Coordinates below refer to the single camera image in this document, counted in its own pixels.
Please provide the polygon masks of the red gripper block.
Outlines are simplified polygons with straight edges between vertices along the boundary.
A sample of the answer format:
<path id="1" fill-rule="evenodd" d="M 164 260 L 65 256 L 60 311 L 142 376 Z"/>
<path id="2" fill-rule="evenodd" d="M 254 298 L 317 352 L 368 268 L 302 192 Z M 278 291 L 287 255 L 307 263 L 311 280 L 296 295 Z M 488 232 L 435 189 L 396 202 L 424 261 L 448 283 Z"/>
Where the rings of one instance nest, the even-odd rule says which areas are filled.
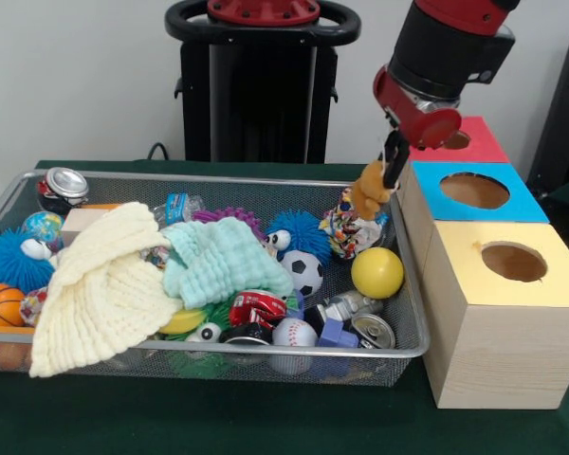
<path id="1" fill-rule="evenodd" d="M 387 65 L 376 73 L 373 92 L 394 128 L 384 144 L 383 183 L 395 188 L 410 155 L 409 144 L 416 149 L 437 149 L 459 130 L 459 100 L 431 100 L 415 94 L 394 79 Z"/>

